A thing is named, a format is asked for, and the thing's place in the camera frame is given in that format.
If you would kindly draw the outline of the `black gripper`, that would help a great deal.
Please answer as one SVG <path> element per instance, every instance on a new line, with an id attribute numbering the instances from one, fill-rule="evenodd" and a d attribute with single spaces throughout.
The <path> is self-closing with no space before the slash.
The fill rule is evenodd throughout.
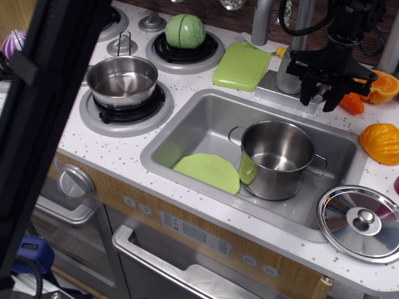
<path id="1" fill-rule="evenodd" d="M 301 80 L 300 102 L 308 106 L 320 83 L 330 85 L 323 112 L 332 112 L 348 93 L 368 95 L 378 75 L 359 64 L 349 50 L 293 50 L 286 72 Z"/>

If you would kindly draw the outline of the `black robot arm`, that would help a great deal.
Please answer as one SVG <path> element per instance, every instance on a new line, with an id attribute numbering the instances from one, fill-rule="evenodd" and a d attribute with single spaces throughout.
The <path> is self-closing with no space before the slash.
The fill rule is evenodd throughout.
<path id="1" fill-rule="evenodd" d="M 352 56 L 365 32 L 374 31 L 383 21 L 385 1 L 329 1 L 325 19 L 310 28 L 292 31 L 292 36 L 307 35 L 326 25 L 327 43 L 319 50 L 293 50 L 286 72 L 301 80 L 300 102 L 307 106 L 319 84 L 329 87 L 324 94 L 324 112 L 333 111 L 346 94 L 367 96 L 378 75 L 359 64 Z"/>

